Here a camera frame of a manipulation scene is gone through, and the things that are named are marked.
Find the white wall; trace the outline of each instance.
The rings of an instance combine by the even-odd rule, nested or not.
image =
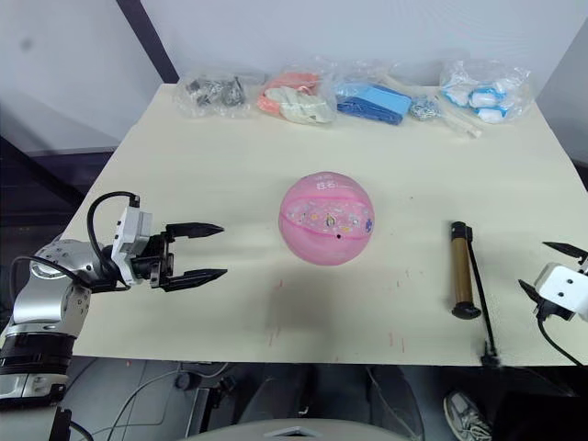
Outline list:
[[[588,164],[588,21],[537,103],[570,158]]]
[[[275,70],[315,54],[422,61],[467,51],[527,66],[539,87],[588,14],[588,0],[143,0],[143,5],[180,74],[199,62]],[[115,0],[0,0],[0,63],[0,132],[30,153],[114,148],[161,83]],[[558,87],[581,81],[585,67],[568,68]],[[421,75],[429,82],[435,76],[434,68]],[[578,100],[574,106],[582,103]],[[543,97],[541,102],[548,115]],[[561,111],[552,112],[550,123],[560,118],[565,126],[566,105],[554,108]],[[565,144],[565,135],[558,136]]]
[[[114,0],[0,0],[0,131],[28,153],[116,147],[161,78]]]
[[[465,50],[531,69],[539,89],[588,14],[585,0],[142,3],[180,74],[203,61],[273,70],[316,54],[396,62]]]

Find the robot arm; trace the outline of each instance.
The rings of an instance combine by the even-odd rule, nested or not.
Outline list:
[[[588,252],[567,243],[544,244],[578,258],[580,268],[574,270],[551,263],[543,268],[535,286],[519,280],[523,290],[537,304],[537,317],[545,320],[554,314],[571,320],[577,313],[588,322]]]
[[[227,272],[201,269],[173,277],[174,255],[169,253],[169,244],[175,237],[202,237],[223,229],[203,223],[172,224],[165,232],[150,236],[152,215],[140,211],[137,201],[135,198],[125,209],[112,246],[62,240],[35,254],[74,273],[76,280],[59,269],[31,262],[29,282],[16,298],[0,351],[0,409],[47,406],[63,398],[66,370],[91,294],[121,290],[117,279],[124,280],[126,288],[148,279],[152,288],[171,291],[203,285]],[[101,250],[101,259],[96,248]]]

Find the bag of pink items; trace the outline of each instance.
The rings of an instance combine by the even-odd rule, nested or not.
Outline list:
[[[331,85],[309,72],[284,72],[270,80],[257,98],[257,106],[299,124],[326,124],[336,115]]]

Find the bag of blue items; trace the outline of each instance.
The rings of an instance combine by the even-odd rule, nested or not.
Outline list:
[[[455,60],[441,72],[441,93],[491,124],[523,115],[533,102],[530,72],[496,60]]]
[[[334,91],[340,112],[393,125],[402,122],[412,102],[406,95],[372,83],[340,83]]]

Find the wire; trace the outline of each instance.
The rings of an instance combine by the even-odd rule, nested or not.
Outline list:
[[[548,383],[549,386],[557,389],[560,393],[564,394],[567,397],[576,397],[577,396],[576,393],[573,390],[571,390],[569,388],[567,390],[565,390],[563,387],[561,387],[561,385],[559,385],[555,381],[553,381],[551,379],[548,379],[544,375],[539,374],[538,372],[536,372],[534,369],[532,369],[530,367],[510,366],[509,368],[515,369],[515,370],[522,370],[524,372],[530,372],[535,377],[537,377],[538,379],[542,379],[543,381],[545,381],[546,383]]]
[[[70,427],[76,432],[79,432],[87,441],[94,441],[94,437],[87,430],[85,430],[80,424],[75,421],[70,421]]]
[[[147,370],[148,363],[149,363],[148,361],[143,362],[143,369],[141,370],[141,376],[139,377],[139,384],[141,384],[141,382],[145,378],[145,371]],[[179,370],[181,368],[180,364],[178,363],[175,368]],[[135,395],[135,398],[130,402],[129,412],[127,415],[127,421],[125,421],[124,424],[130,423],[130,418],[132,417],[132,410],[135,408],[135,404],[137,404],[136,395]],[[125,436],[127,435],[127,430],[128,430],[128,428],[125,427],[124,430],[122,431],[122,436],[120,437],[120,441],[124,441]]]
[[[584,366],[579,360],[577,360],[576,358],[574,358],[573,356],[568,354],[560,346],[558,346],[558,344],[556,344],[553,340],[551,340],[551,337],[549,337],[548,333],[545,331],[545,327],[543,326],[543,320],[541,320],[539,317],[537,317],[537,326],[539,327],[539,331],[541,332],[541,335],[543,335],[545,337],[545,339],[548,341],[548,343],[550,345],[552,345],[556,351],[560,352],[560,354],[562,354],[563,356],[568,358],[573,364],[575,364],[577,366]]]
[[[366,367],[366,371],[367,374],[369,375],[369,378],[371,379],[371,382],[373,383],[373,385],[376,387],[376,391],[378,392],[379,398],[381,399],[382,403],[384,404],[384,407],[386,408],[386,410],[388,412],[390,412],[390,414],[394,417],[394,419],[396,421],[398,421],[398,423],[404,428],[404,430],[406,430],[406,432],[409,434],[409,437],[411,440],[419,440],[422,439],[419,435],[417,435],[413,429],[396,413],[394,412],[394,410],[390,407],[390,405],[388,404],[388,402],[386,401],[386,399],[384,398],[384,394],[382,393],[382,389],[379,386],[379,383],[376,381],[376,379],[374,378],[374,374],[372,374],[371,369],[369,367]]]
[[[228,361],[226,363],[223,363],[222,366],[216,372],[213,372],[211,374],[203,374],[202,372],[199,372],[197,370],[190,370],[190,372],[198,375],[199,377],[202,377],[203,379],[214,379],[215,377],[218,377],[220,374],[222,374],[225,370],[227,370],[230,364],[231,363],[229,363]]]
[[[96,257],[100,261],[100,265],[102,266],[103,271],[106,271],[110,275],[110,278],[112,280],[120,280],[125,286],[127,286],[127,284],[124,282],[124,280],[121,280],[122,277],[119,277],[116,274],[116,272],[114,271],[114,269],[110,265],[109,261],[102,254],[102,250],[100,250],[100,246],[98,245],[98,240],[96,239],[96,233],[94,231],[94,213],[96,212],[96,208],[98,207],[98,205],[100,205],[106,199],[115,198],[115,197],[119,197],[119,196],[128,197],[130,200],[130,205],[138,206],[139,197],[137,195],[135,195],[134,193],[130,193],[129,191],[113,191],[111,193],[106,193],[106,194],[98,197],[90,205],[90,208],[88,209],[88,213],[85,217],[85,225],[88,230],[88,239],[90,241],[90,245],[92,246],[92,249],[94,250],[94,254],[96,255]]]
[[[73,378],[72,382],[69,384],[69,386],[67,386],[67,391],[69,392],[72,387],[74,386],[75,382],[82,377],[82,375],[84,374],[84,372],[86,372],[88,370],[88,368],[90,368],[96,361],[98,361],[98,357],[95,356],[94,359],[92,361],[90,361],[87,365],[85,365],[82,370],[80,370],[80,372]]]
[[[484,315],[484,322],[486,323],[486,331],[488,333],[488,343],[490,344],[490,355],[498,356],[496,350],[496,343],[494,342],[494,333],[492,332],[492,323],[490,321],[490,313],[488,312],[488,305],[486,304],[486,294],[484,294],[484,286],[481,284],[480,270],[478,269],[478,262],[476,262],[476,255],[471,244],[471,237],[468,239],[469,260],[471,260],[471,269],[474,272],[474,279],[478,287],[478,294],[480,296],[481,311]]]
[[[158,381],[160,379],[164,379],[166,377],[169,377],[170,375],[177,375],[177,374],[181,374],[184,372],[189,372],[187,370],[181,370],[181,369],[176,369],[176,370],[170,370],[169,372],[165,372],[162,375],[159,375],[153,379],[150,379],[148,381],[145,381],[143,384],[141,384],[137,389],[135,389],[127,398],[127,400],[125,400],[124,404],[122,405],[122,407],[120,407],[119,413],[117,413],[117,417],[114,419],[114,423],[109,427],[110,432],[108,433],[108,437],[107,437],[107,441],[110,441],[110,439],[112,438],[112,434],[114,434],[114,429],[117,427],[117,424],[119,423],[120,417],[122,416],[122,414],[124,414],[125,410],[127,409],[127,406],[129,406],[131,400],[139,393],[141,392],[144,388],[146,388],[147,386],[149,386],[150,384],[153,384],[155,381]]]
[[[30,262],[37,262],[45,266],[49,266],[53,269],[56,269],[64,276],[69,277],[74,283],[82,285],[85,288],[89,288],[88,283],[83,280],[81,277],[77,276],[75,273],[70,271],[67,268],[64,268],[61,265],[53,263],[51,260],[43,259],[42,257],[37,257],[35,255],[20,255],[16,257],[12,264],[10,265],[10,278],[8,279],[8,293],[10,294],[10,298],[12,300],[12,305],[14,307],[15,301],[17,301],[17,265],[18,262],[23,260],[30,261]]]
[[[146,388],[147,386],[149,386],[150,384],[154,383],[155,381],[158,381],[160,379],[164,379],[166,377],[169,377],[170,375],[174,375],[174,374],[183,374],[183,373],[195,373],[199,376],[201,376],[203,379],[213,379],[215,377],[218,377],[222,372],[225,371],[225,369],[230,365],[229,362],[223,363],[222,367],[220,369],[218,369],[216,372],[212,373],[212,374],[203,374],[201,372],[194,372],[191,370],[186,370],[186,369],[182,369],[182,363],[178,363],[177,365],[177,369],[176,370],[170,370],[169,372],[165,372],[162,375],[159,375],[153,379],[150,379],[148,381],[145,381],[143,384],[141,384],[137,389],[135,389],[127,398],[127,400],[125,400],[125,402],[122,404],[122,406],[120,407],[119,413],[117,413],[117,417],[114,420],[114,423],[108,427],[107,429],[104,430],[110,430],[110,432],[108,433],[108,437],[107,437],[107,441],[110,441],[110,439],[112,438],[112,435],[114,433],[114,429],[117,427],[123,427],[125,425],[130,425],[130,424],[124,424],[124,425],[117,425],[119,423],[120,417],[122,416],[122,414],[124,414],[125,410],[127,409],[127,407],[129,406],[131,400],[140,392],[142,391],[144,388]]]
[[[159,421],[157,423],[127,423],[127,424],[119,424],[119,425],[116,425],[114,427],[113,426],[109,426],[109,427],[104,427],[102,429],[96,430],[95,432],[92,432],[92,435],[101,434],[101,433],[106,432],[107,430],[110,430],[112,428],[114,428],[114,429],[121,429],[121,428],[127,428],[127,427],[145,427],[145,426],[162,425],[164,423],[164,421],[165,421],[165,416],[167,415],[167,409],[169,407],[169,401],[170,401],[170,398],[172,396],[172,390],[174,390],[174,385],[173,384],[171,385],[171,387],[169,388],[169,391],[167,392],[167,399],[165,400],[164,412],[162,413],[162,416],[161,416],[161,418],[159,419]]]

